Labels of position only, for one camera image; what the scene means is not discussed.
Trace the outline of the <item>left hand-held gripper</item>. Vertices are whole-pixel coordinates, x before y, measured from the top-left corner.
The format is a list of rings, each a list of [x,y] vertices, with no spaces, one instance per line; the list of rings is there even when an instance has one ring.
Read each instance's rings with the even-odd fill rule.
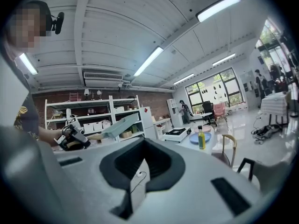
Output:
[[[84,136],[84,131],[77,118],[71,118],[66,121],[65,126],[60,131],[60,136],[54,141],[64,150],[64,151],[74,151],[84,149],[90,146],[90,141],[88,137]]]

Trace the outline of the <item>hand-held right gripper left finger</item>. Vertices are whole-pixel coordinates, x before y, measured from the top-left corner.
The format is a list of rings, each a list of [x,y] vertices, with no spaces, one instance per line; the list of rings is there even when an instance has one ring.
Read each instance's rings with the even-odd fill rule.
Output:
[[[111,210],[113,214],[123,219],[128,219],[133,214],[131,181],[145,159],[144,141],[144,138],[139,138],[106,155],[100,162],[100,171],[106,182],[113,188],[125,191],[121,204]]]

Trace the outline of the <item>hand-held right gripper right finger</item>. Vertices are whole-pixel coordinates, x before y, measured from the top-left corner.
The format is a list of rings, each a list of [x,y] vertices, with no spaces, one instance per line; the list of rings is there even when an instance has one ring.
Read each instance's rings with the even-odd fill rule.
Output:
[[[144,159],[150,176],[147,192],[169,190],[185,173],[185,161],[180,154],[150,139],[144,140]]]

